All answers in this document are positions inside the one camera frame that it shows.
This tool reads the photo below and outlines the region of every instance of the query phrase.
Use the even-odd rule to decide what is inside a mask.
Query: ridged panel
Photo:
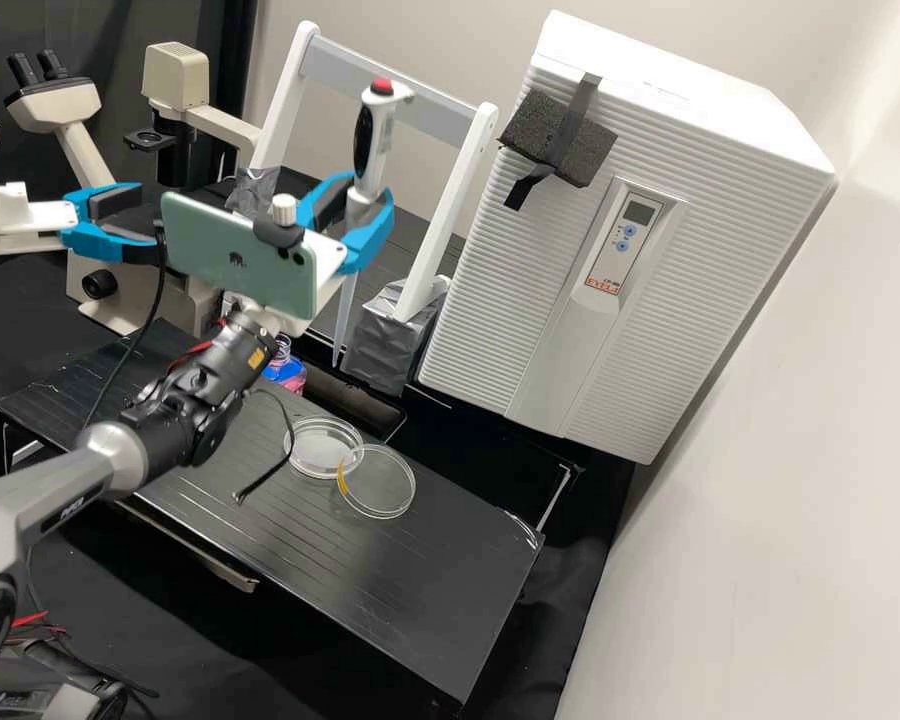
[[[575,85],[531,66],[531,88],[569,102]],[[548,178],[515,213],[532,163],[498,153],[420,378],[505,413],[614,175],[659,188],[687,212],[565,428],[649,462],[832,180],[606,94],[589,115],[619,139],[587,188]]]

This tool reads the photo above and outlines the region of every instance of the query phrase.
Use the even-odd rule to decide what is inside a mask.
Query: knob
[[[273,221],[281,227],[290,227],[297,222],[297,199],[293,195],[280,193],[273,196]]]
[[[117,279],[109,270],[94,270],[80,281],[83,291],[91,300],[102,300],[117,291]]]

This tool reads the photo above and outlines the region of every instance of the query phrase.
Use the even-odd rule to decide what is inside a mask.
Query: control panel
[[[628,192],[617,216],[609,224],[603,246],[584,278],[584,285],[618,295],[662,211],[663,203],[659,200]]]

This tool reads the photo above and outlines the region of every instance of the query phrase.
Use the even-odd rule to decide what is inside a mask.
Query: white knob
[[[281,227],[290,227],[297,221],[297,199],[293,195],[273,196],[273,221]]]

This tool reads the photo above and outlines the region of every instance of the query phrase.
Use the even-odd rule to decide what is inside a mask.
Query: cable
[[[153,710],[150,709],[150,706],[147,705],[143,699],[137,694],[136,690],[132,688],[127,689],[127,695],[133,700],[137,705],[140,706],[140,709],[143,710],[144,716],[147,720],[157,720],[157,716],[153,714]]]
[[[27,549],[27,560],[26,560],[26,563],[27,563],[27,568],[26,568],[26,571],[27,571],[26,572],[27,594],[30,596],[30,602],[33,603],[35,610],[39,611],[41,608],[45,610],[46,606],[40,601],[40,596],[37,595],[37,588],[33,584],[33,572],[31,571],[31,568],[30,568],[30,561],[32,559],[33,559],[33,547],[31,546],[30,548]],[[81,655],[76,650],[73,649],[73,645],[71,645],[70,641],[67,640],[63,636],[63,633],[54,633],[54,639],[57,641],[57,643],[59,643],[60,647],[62,647],[63,650],[74,660],[86,665],[88,668],[90,668],[91,670],[93,670],[96,673],[99,673],[100,675],[105,675],[113,680],[116,680],[117,682],[123,683],[131,691],[131,695],[134,692],[138,692],[138,693],[146,695],[147,697],[150,697],[150,698],[159,698],[160,697],[160,693],[158,693],[156,690],[153,690],[152,688],[148,688],[145,685],[140,685],[139,683],[134,682],[133,680],[128,678],[123,673],[118,672],[117,670],[114,670],[111,667],[107,667],[106,665],[98,665],[96,663],[87,661],[86,659],[81,657]]]
[[[233,493],[233,499],[236,501],[237,505],[243,505],[244,501],[250,496],[250,493],[263,485],[267,480],[269,480],[276,473],[282,470],[288,462],[290,462],[290,456],[293,455],[293,446],[297,441],[297,438],[293,433],[293,423],[290,421],[290,415],[287,413],[287,408],[283,404],[283,401],[276,394],[263,388],[254,388],[253,390],[249,390],[247,392],[247,396],[255,395],[256,393],[261,393],[272,398],[273,401],[280,406],[280,412],[283,413],[283,421],[287,425],[287,434],[290,436],[290,447],[287,450],[286,455],[280,458],[280,460],[278,460],[273,467],[263,473],[263,475],[258,477],[252,483],[244,487],[242,490],[238,490]]]
[[[157,316],[160,300],[163,298],[163,285],[167,278],[167,244],[163,229],[160,227],[157,228],[156,240],[159,275],[157,276],[157,291],[153,295],[153,303],[150,305],[150,312],[147,313],[147,319],[144,320],[143,325],[140,326],[140,331],[137,333],[137,336],[131,341],[127,351],[123,354],[123,357],[120,358],[120,362],[117,363],[117,366],[110,373],[110,377],[107,378],[106,382],[103,383],[103,387],[100,388],[100,392],[97,395],[97,399],[93,401],[90,412],[88,412],[87,416],[83,419],[83,425],[80,426],[81,430],[90,424],[91,418],[93,418],[94,413],[97,412],[100,403],[103,402],[103,398],[110,390],[110,386],[113,385],[113,381],[116,380],[117,375],[123,369],[123,366],[126,365],[127,360],[129,360],[133,353],[136,352],[137,347],[140,345],[140,341],[143,340],[143,336],[147,334],[147,330],[150,329],[154,318]]]

